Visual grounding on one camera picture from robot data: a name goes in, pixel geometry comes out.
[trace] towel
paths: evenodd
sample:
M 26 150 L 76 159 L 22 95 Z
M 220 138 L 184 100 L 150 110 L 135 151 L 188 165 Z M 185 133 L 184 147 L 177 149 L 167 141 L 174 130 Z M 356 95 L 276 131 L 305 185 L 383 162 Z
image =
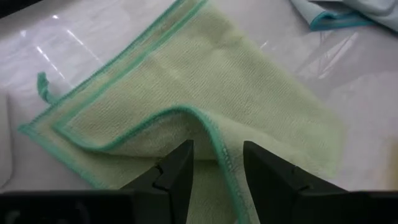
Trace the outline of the towel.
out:
M 397 0 L 339 0 L 367 18 L 398 32 Z
M 341 0 L 290 0 L 312 31 L 374 24 Z
M 366 26 L 378 22 L 398 31 L 397 0 L 291 0 L 311 30 Z
M 99 189 L 120 189 L 193 139 L 187 223 L 258 223 L 245 140 L 328 177 L 343 138 L 335 115 L 206 0 L 174 2 L 20 130 Z

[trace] green trim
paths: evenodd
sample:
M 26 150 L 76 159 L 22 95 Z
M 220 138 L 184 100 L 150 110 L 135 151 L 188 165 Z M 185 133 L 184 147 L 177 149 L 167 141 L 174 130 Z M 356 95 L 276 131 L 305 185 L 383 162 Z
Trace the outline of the green trim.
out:
M 30 136 L 31 139 L 35 140 L 38 142 L 41 146 L 44 147 L 48 152 L 53 154 L 56 158 L 61 160 L 62 162 L 66 163 L 66 165 L 80 174 L 85 180 L 87 180 L 90 184 L 92 184 L 96 188 L 105 188 L 106 185 L 98 180 L 89 172 L 86 170 L 83 170 L 80 166 L 74 163 L 74 160 L 72 157 L 69 155 L 65 154 L 62 152 L 54 143 L 46 139 L 44 136 L 41 136 L 39 133 L 35 131 L 34 124 L 38 121 L 40 121 L 45 115 L 49 114 L 52 110 L 57 108 L 59 105 L 61 105 L 65 100 L 73 97 L 76 95 L 79 91 L 84 89 L 87 85 L 89 85 L 95 77 L 98 75 L 101 75 L 105 70 L 107 70 L 112 64 L 119 60 L 121 57 L 125 56 L 126 52 L 130 52 L 134 47 L 141 43 L 150 33 L 153 31 L 153 29 L 158 26 L 160 22 L 164 19 L 164 17 L 168 16 L 176 7 L 181 5 L 181 3 L 184 2 L 184 0 L 177 0 L 170 8 L 168 8 L 147 30 L 144 31 L 135 41 L 133 41 L 126 49 L 124 49 L 118 56 L 116 56 L 114 59 L 109 61 L 105 66 L 103 66 L 101 69 L 99 69 L 97 72 L 95 72 L 89 79 L 84 81 L 82 84 L 80 84 L 78 87 L 76 87 L 74 90 L 66 94 L 64 97 L 59 99 L 57 102 L 55 102 L 50 108 L 45 110 L 42 114 L 40 114 L 38 117 L 36 117 L 33 121 L 31 121 L 29 124 L 22 125 L 20 126 L 19 130 L 28 136 Z M 164 44 L 167 40 L 169 40 L 174 33 L 176 33 L 184 24 L 186 24 L 198 11 L 199 9 L 206 3 L 206 0 L 200 1 L 194 8 L 192 8 L 188 14 L 180 20 L 178 23 L 174 24 L 173 27 L 168 30 L 160 39 L 157 41 L 154 45 L 151 45 L 148 50 L 146 50 L 144 53 L 142 53 L 135 61 L 128 66 L 127 69 L 125 69 L 123 72 L 118 74 L 115 78 L 107 82 L 104 86 L 102 86 L 99 91 L 89 97 L 87 101 L 95 100 L 100 94 L 102 94 L 108 86 L 112 85 L 114 82 L 118 81 L 121 77 L 123 77 L 125 74 L 127 74 L 131 69 L 137 67 L 153 50 L 155 50 L 157 47 L 160 45 Z M 78 108 L 83 108 L 86 106 L 84 103 L 78 106 Z M 65 117 L 63 117 L 59 122 L 54 124 L 54 127 L 56 131 L 63 133 L 65 130 L 60 128 L 60 126 L 64 125 L 67 123 L 67 118 L 71 118 L 73 114 L 77 114 L 79 112 L 79 109 L 75 108 L 72 110 L 70 113 L 66 114 Z M 116 141 L 113 141 L 107 148 L 107 150 L 110 150 L 111 147 L 117 146 L 123 141 L 125 141 L 127 138 L 134 137 L 137 133 L 141 132 L 143 129 L 148 128 L 150 125 L 152 125 L 154 122 L 158 121 L 159 119 L 162 119 L 164 116 L 169 116 L 171 114 L 175 113 L 188 113 L 190 115 L 193 115 L 201 123 L 203 124 L 203 127 L 206 129 L 207 133 L 210 136 L 211 143 L 214 146 L 215 149 L 215 154 L 218 158 L 218 163 L 220 165 L 220 168 L 222 172 L 224 173 L 224 177 L 226 179 L 227 185 L 228 185 L 228 190 L 229 194 L 232 196 L 233 199 L 233 206 L 235 209 L 235 213 L 238 216 L 239 223 L 249 223 L 249 218 L 247 214 L 247 209 L 244 204 L 244 200 L 242 198 L 242 193 L 240 191 L 238 181 L 235 178 L 235 176 L 232 174 L 233 170 L 230 170 L 229 167 L 232 166 L 232 162 L 230 159 L 230 156 L 228 154 L 228 151 L 226 150 L 226 147 L 224 145 L 224 142 L 222 141 L 221 135 L 218 131 L 218 128 L 215 126 L 215 124 L 211 121 L 209 117 L 207 117 L 206 114 L 202 113 L 200 110 L 197 108 L 194 108 L 192 106 L 176 106 L 173 108 L 169 108 L 166 110 L 161 111 L 160 113 L 154 114 L 141 122 L 138 126 L 132 128 L 129 132 L 124 133 L 122 136 L 118 137 Z
M 69 169 L 75 171 L 79 174 L 83 179 L 89 182 L 96 189 L 106 189 L 106 184 L 97 180 L 91 173 L 83 170 L 80 166 L 75 164 L 75 160 L 70 157 L 68 154 L 65 154 L 62 150 L 58 148 L 51 141 L 38 134 L 34 128 L 27 124 L 23 124 L 19 126 L 18 130 L 26 135 L 28 135 L 31 140 L 40 144 L 46 151 L 51 153 L 55 158 L 59 161 L 63 162 Z
M 63 130 L 64 126 L 74 117 L 76 116 L 81 110 L 86 108 L 87 106 L 91 105 L 94 103 L 95 99 L 100 97 L 105 91 L 114 83 L 120 80 L 120 78 L 126 76 L 134 70 L 135 68 L 138 67 L 146 58 L 148 55 L 150 55 L 153 51 L 158 49 L 162 44 L 164 44 L 166 41 L 168 41 L 178 30 L 180 30 L 200 9 L 201 7 L 206 3 L 206 0 L 200 1 L 194 8 L 192 8 L 188 14 L 178 23 L 176 23 L 174 26 L 170 28 L 160 39 L 158 42 L 155 44 L 151 45 L 148 47 L 147 50 L 145 50 L 144 53 L 142 53 L 125 71 L 120 73 L 118 76 L 114 77 L 112 80 L 107 82 L 105 85 L 103 85 L 95 94 L 91 95 L 88 97 L 83 103 L 81 103 L 79 106 L 76 106 L 74 109 L 69 111 L 67 114 L 65 114 L 59 121 L 57 121 L 53 125 L 53 129 L 56 131 L 62 133 L 67 139 L 73 141 L 75 144 L 79 145 L 80 147 L 84 147 L 85 149 L 91 149 L 94 151 L 107 151 L 107 150 L 112 150 L 113 147 L 116 147 L 121 139 L 123 139 L 123 136 L 127 135 L 128 133 L 124 133 L 122 136 L 116 138 L 113 142 L 109 143 L 108 145 L 105 145 L 103 147 L 97 147 L 94 144 L 88 143 L 87 140 L 84 140 L 80 137 L 78 137 L 78 134 L 73 134 L 70 133 L 66 130 Z
M 74 88 L 72 91 L 61 97 L 58 101 L 54 102 L 49 108 L 47 108 L 43 113 L 38 115 L 36 118 L 34 118 L 29 124 L 25 125 L 34 125 L 38 120 L 40 120 L 43 116 L 49 114 L 52 110 L 57 108 L 59 105 L 61 105 L 65 100 L 75 96 L 78 92 L 82 91 L 86 86 L 88 86 L 94 78 L 97 76 L 102 75 L 105 71 L 107 71 L 110 66 L 112 66 L 116 61 L 118 61 L 120 58 L 124 57 L 128 52 L 134 50 L 137 45 L 139 45 L 141 42 L 145 41 L 148 36 L 152 34 L 154 29 L 156 29 L 160 23 L 167 17 L 169 14 L 171 14 L 176 8 L 178 8 L 185 0 L 176 0 L 160 17 L 158 17 L 154 23 L 152 23 L 137 39 L 131 42 L 122 52 L 120 52 L 115 58 L 110 60 L 108 63 L 106 63 L 104 66 L 102 66 L 99 70 L 97 70 L 94 74 L 92 74 L 91 77 L 83 81 L 81 84 L 79 84 L 76 88 Z
M 47 80 L 45 72 L 40 72 L 37 74 L 36 88 L 37 93 L 45 102 L 53 104 L 57 101 L 57 98 L 49 92 L 49 81 Z

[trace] table surface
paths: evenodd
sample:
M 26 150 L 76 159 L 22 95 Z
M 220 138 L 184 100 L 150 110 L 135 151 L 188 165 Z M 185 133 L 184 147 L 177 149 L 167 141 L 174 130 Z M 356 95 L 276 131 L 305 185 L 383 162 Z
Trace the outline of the table surface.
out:
M 45 71 L 65 94 L 122 51 L 173 0 L 44 0 L 0 19 L 0 86 L 9 94 L 14 170 L 1 190 L 88 189 L 17 132 L 46 105 Z M 310 32 L 288 0 L 213 0 L 271 60 L 346 125 L 338 175 L 348 190 L 398 189 L 398 39 L 378 26 Z

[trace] white table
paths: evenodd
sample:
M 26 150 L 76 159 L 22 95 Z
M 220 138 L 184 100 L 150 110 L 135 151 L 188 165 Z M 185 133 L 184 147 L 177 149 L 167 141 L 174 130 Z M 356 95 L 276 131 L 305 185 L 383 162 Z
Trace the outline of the white table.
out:
M 0 85 L 8 89 L 14 173 L 1 190 L 87 189 L 18 133 L 47 106 L 36 74 L 65 94 L 119 53 L 173 0 L 44 0 L 0 19 Z M 380 27 L 310 32 L 288 0 L 213 0 L 265 54 L 340 116 L 339 174 L 349 190 L 398 188 L 398 39 Z

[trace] light blue towel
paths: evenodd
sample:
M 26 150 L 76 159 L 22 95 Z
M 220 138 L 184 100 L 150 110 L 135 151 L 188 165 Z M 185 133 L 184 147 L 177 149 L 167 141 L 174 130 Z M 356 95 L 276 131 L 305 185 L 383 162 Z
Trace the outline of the light blue towel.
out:
M 291 0 L 311 30 L 378 22 L 398 31 L 398 0 Z
M 398 32 L 397 0 L 340 0 L 366 17 Z
M 344 5 L 342 0 L 291 0 L 291 2 L 312 31 L 373 24 L 358 11 Z

